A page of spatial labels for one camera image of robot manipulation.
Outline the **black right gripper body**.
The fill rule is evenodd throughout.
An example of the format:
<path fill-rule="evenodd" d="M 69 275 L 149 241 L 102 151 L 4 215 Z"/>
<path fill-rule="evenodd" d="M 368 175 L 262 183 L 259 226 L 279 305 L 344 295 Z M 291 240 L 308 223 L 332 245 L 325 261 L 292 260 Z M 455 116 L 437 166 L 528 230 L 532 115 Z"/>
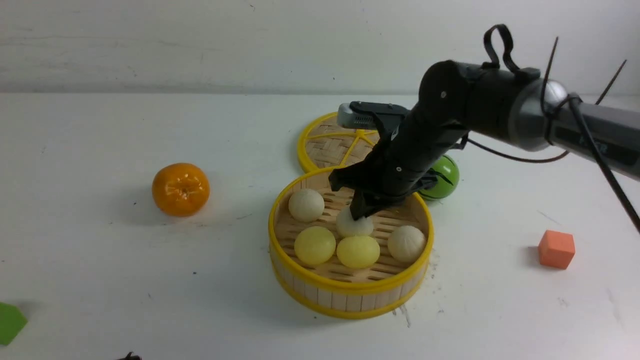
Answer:
<path fill-rule="evenodd" d="M 361 162 L 334 169 L 329 174 L 332 191 L 352 189 L 371 199 L 398 202 L 436 182 L 430 169 L 437 152 L 423 152 L 409 146 L 376 145 Z"/>

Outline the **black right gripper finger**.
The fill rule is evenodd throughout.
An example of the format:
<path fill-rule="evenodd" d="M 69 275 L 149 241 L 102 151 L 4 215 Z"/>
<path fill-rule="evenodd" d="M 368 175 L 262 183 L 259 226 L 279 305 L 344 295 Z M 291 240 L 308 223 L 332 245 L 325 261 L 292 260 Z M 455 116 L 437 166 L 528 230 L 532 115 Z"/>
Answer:
<path fill-rule="evenodd" d="M 354 221 L 371 216 L 371 214 L 373 214 L 372 194 L 360 189 L 355 189 L 349 205 L 349 211 Z"/>

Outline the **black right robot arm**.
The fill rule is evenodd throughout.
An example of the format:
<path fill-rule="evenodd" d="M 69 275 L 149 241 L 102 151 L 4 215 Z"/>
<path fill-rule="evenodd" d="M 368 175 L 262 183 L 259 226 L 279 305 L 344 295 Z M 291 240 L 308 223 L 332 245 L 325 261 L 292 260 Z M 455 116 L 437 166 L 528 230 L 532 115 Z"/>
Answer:
<path fill-rule="evenodd" d="M 412 109 L 362 101 L 339 106 L 339 126 L 377 130 L 380 138 L 364 160 L 333 170 L 329 184 L 334 192 L 354 191 L 354 219 L 369 217 L 434 187 L 435 162 L 476 132 L 529 152 L 556 146 L 595 161 L 638 224 L 613 171 L 639 178 L 639 118 L 637 111 L 586 104 L 534 68 L 441 61 L 426 71 Z"/>

